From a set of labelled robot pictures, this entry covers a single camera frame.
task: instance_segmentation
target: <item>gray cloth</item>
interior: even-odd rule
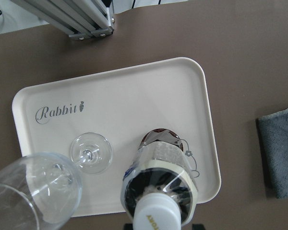
[[[258,128],[276,197],[288,198],[288,109],[259,118]]]

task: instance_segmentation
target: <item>metal frame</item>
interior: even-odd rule
[[[114,30],[113,2],[102,0],[11,0],[52,24],[71,39],[105,37]]]

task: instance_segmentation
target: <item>bottle cap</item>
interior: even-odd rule
[[[180,230],[181,216],[178,204],[168,195],[150,193],[135,207],[134,230]]]

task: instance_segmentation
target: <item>brown table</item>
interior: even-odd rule
[[[21,157],[12,100],[23,87],[189,57],[204,69],[222,177],[198,205],[207,230],[288,230],[288,199],[265,186],[255,119],[288,107],[288,1],[211,0],[137,8],[116,31],[73,41],[51,25],[0,34],[0,169]],[[72,218],[65,230],[121,230],[125,213]]]

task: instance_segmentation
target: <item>rectangular tray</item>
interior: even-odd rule
[[[64,106],[67,114],[50,113]],[[49,112],[39,119],[44,107]],[[190,166],[200,173],[195,179],[198,203],[213,199],[220,189],[204,72],[189,58],[27,87],[15,95],[12,111],[23,156],[50,151],[69,157],[71,142],[85,132],[99,133],[111,143],[110,168],[98,175],[82,174],[83,196],[74,216],[124,211],[124,173],[144,135],[156,128],[168,128],[188,141],[196,159],[188,157]]]

